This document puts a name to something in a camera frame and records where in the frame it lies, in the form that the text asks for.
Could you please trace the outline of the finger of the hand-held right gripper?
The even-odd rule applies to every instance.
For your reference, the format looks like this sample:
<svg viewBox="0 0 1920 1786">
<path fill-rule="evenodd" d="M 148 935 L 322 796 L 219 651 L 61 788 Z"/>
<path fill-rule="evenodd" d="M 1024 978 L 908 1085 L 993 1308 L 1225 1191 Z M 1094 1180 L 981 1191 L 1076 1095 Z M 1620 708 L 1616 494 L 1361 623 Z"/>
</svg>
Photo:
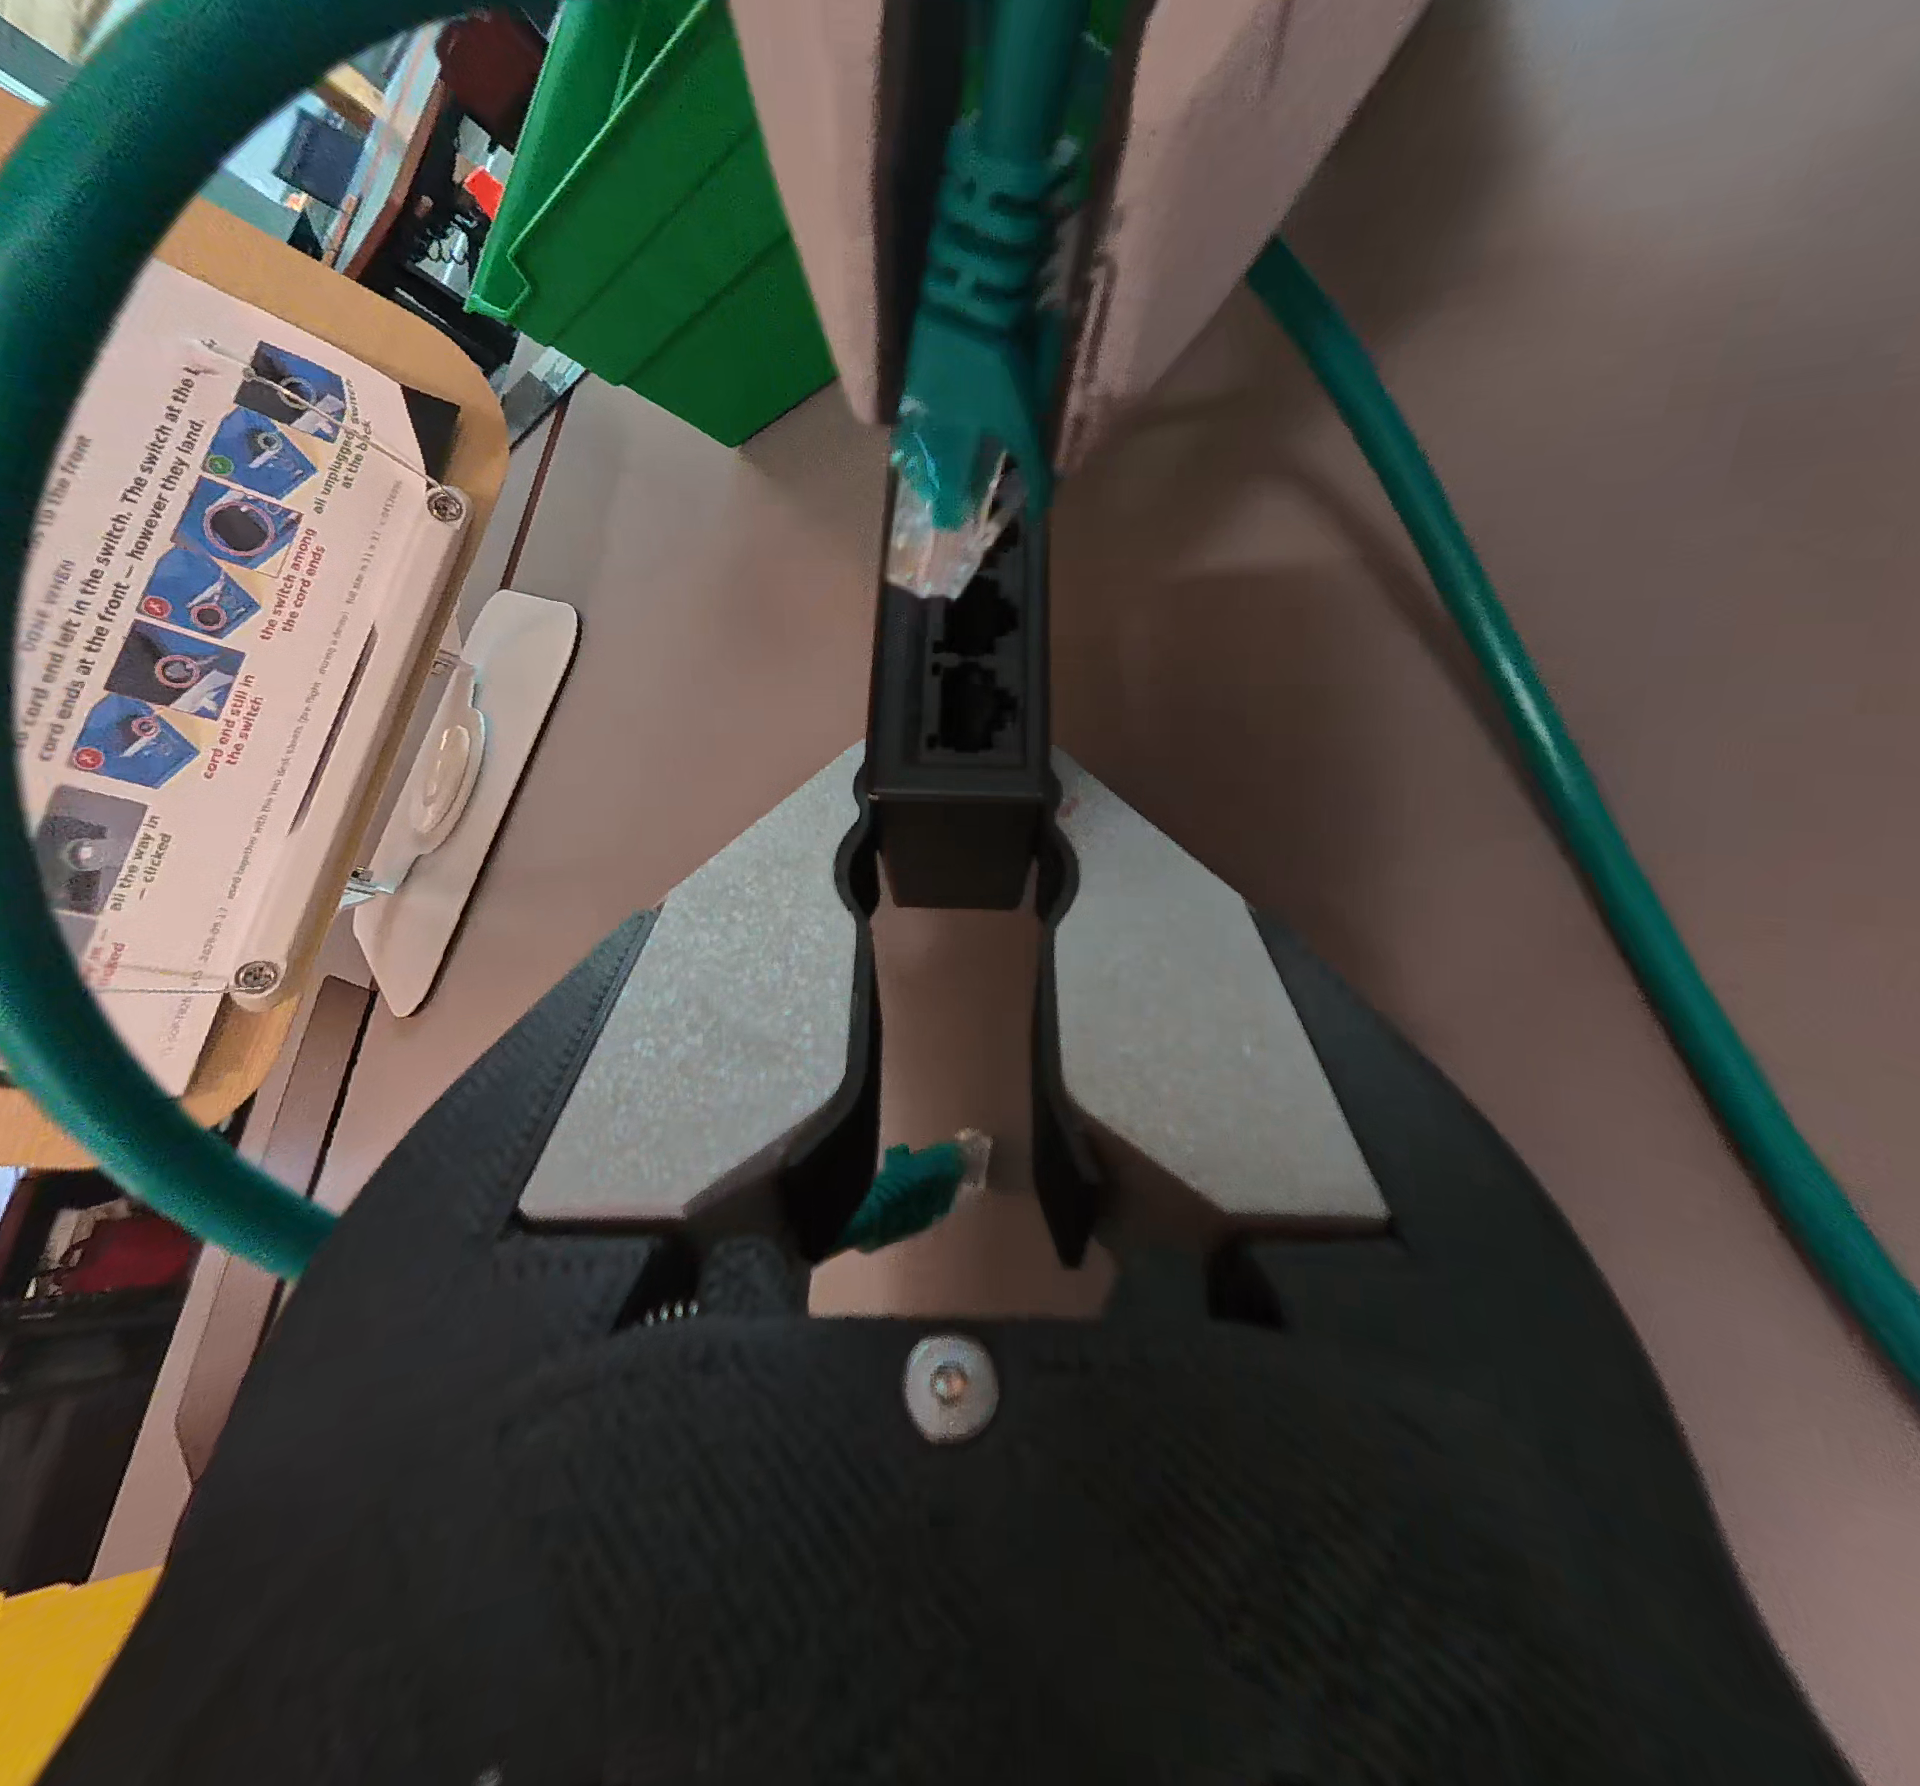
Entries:
<svg viewBox="0 0 1920 1786">
<path fill-rule="evenodd" d="M 1212 322 L 1428 3 L 1127 0 L 1070 256 L 1058 476 Z"/>
<path fill-rule="evenodd" d="M 964 0 L 727 0 L 851 415 L 890 427 L 961 96 Z"/>
</svg>

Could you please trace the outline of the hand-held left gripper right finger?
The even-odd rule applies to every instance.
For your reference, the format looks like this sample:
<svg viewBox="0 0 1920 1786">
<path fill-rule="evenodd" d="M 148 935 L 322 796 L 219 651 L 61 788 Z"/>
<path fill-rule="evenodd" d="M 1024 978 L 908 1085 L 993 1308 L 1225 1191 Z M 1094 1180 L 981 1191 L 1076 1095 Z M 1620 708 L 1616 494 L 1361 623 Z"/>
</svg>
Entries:
<svg viewBox="0 0 1920 1786">
<path fill-rule="evenodd" d="M 1062 750 L 1047 791 L 1031 1177 L 1062 1263 L 1096 1242 L 1385 1233 L 1245 897 Z"/>
</svg>

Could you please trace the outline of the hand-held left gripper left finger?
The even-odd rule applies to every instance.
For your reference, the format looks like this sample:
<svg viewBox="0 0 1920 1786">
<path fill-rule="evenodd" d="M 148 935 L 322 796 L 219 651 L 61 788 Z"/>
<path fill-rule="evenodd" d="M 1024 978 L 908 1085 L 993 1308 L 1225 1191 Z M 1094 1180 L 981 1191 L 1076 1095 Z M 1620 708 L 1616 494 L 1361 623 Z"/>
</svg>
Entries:
<svg viewBox="0 0 1920 1786">
<path fill-rule="evenodd" d="M 528 1223 L 754 1226 L 805 1261 L 841 1242 L 879 1157 L 861 773 L 846 748 L 643 920 L 521 1195 Z"/>
</svg>

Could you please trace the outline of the black network switch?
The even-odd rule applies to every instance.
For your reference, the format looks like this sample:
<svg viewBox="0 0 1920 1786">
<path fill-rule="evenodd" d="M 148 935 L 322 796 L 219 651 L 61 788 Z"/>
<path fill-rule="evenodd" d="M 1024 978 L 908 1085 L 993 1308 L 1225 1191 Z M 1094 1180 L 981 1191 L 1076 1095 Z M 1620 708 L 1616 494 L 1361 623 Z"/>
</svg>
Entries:
<svg viewBox="0 0 1920 1786">
<path fill-rule="evenodd" d="M 952 600 L 876 596 L 861 791 L 905 910 L 1016 910 L 1058 791 L 1049 771 L 1047 527 L 1021 476 Z"/>
</svg>

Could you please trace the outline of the yellow plastic bin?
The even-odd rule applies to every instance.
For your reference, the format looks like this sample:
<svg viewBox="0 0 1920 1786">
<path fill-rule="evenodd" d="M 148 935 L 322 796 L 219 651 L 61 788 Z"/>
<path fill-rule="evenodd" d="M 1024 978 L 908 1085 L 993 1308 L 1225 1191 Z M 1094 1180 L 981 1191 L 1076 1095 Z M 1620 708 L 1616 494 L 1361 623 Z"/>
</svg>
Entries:
<svg viewBox="0 0 1920 1786">
<path fill-rule="evenodd" d="M 33 1785 L 125 1646 L 161 1568 L 2 1597 L 2 1783 Z"/>
</svg>

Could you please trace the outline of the green plastic bin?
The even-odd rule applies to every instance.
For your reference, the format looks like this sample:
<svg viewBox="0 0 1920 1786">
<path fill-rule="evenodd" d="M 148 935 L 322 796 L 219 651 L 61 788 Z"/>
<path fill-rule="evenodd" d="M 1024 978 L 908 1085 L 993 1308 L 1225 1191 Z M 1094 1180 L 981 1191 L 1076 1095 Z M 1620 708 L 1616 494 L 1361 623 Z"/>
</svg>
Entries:
<svg viewBox="0 0 1920 1786">
<path fill-rule="evenodd" d="M 832 384 L 724 0 L 566 0 L 466 311 L 737 449 Z"/>
</svg>

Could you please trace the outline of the wooden instruction board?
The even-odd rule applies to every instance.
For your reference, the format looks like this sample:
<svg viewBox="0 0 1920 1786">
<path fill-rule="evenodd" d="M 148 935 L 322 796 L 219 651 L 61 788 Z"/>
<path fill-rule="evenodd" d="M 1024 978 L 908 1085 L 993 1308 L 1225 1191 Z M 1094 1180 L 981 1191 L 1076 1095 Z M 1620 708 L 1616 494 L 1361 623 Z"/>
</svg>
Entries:
<svg viewBox="0 0 1920 1786">
<path fill-rule="evenodd" d="M 100 1160 L 20 1043 L 184 1119 L 256 1092 L 506 463 L 445 336 L 194 205 L 139 273 L 45 472 L 3 748 L 3 1163 Z"/>
</svg>

